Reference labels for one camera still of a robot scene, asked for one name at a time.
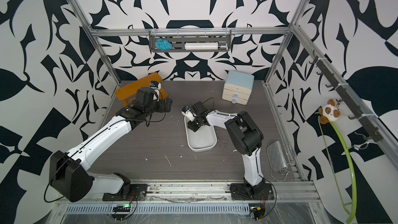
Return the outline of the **white plastic storage tray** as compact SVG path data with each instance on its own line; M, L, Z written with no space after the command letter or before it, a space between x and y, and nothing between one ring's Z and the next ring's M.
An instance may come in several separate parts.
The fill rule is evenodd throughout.
M193 152L203 152L213 149L217 144L217 136L213 126L202 126L193 132L188 128L189 119L184 117L187 143Z

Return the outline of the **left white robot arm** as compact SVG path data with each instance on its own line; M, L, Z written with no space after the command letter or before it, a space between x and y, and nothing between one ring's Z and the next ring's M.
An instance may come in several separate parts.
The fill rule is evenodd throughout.
M90 173L94 162L115 142L141 123L152 123L154 113L169 113L172 99L157 88L142 87L135 99L92 136L67 152L57 151L50 158L48 187L54 188L70 202L86 195L104 194L113 200L132 196L131 181L120 173Z

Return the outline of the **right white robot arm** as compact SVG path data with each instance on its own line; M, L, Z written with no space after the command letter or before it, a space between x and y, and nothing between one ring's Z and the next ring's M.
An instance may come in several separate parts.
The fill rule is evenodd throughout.
M183 107L182 114L189 119L187 127L193 132L204 126L227 130L235 149L242 155L244 164L243 183L230 186L233 197L258 200L271 190L270 183L266 182L261 170L260 153L264 135L246 111L230 114L208 110L199 101L191 107Z

